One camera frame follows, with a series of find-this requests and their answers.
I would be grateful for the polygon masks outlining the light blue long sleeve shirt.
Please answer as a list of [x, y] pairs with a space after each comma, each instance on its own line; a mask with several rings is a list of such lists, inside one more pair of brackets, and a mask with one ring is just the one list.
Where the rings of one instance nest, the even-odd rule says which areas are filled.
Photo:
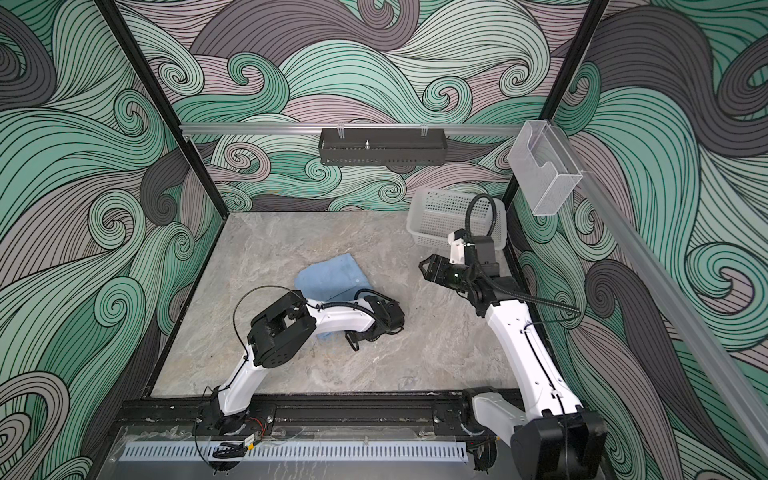
[[346, 253], [301, 270], [294, 288], [305, 298], [319, 302], [351, 302], [358, 290], [372, 286], [353, 256]]

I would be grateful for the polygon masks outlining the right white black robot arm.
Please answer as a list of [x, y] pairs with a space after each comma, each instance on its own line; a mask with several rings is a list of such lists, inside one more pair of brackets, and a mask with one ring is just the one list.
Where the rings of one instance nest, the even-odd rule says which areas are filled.
[[578, 308], [526, 294], [501, 276], [490, 236], [459, 229], [447, 243], [449, 256], [433, 254], [420, 263], [423, 277], [467, 297], [500, 342], [523, 401], [515, 407], [498, 393], [477, 394], [474, 419], [510, 447], [523, 479], [595, 478], [607, 427], [567, 385], [530, 312], [531, 305], [571, 314]]

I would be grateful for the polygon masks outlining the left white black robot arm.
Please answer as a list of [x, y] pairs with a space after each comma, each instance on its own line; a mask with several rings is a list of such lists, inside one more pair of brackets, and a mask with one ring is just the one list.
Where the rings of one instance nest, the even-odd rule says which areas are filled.
[[399, 302], [372, 289], [360, 289], [352, 300], [319, 301], [289, 290], [256, 315], [241, 341], [242, 359], [212, 404], [221, 423], [240, 422], [267, 373], [291, 361], [314, 336], [341, 332], [350, 347], [396, 335], [405, 326]]

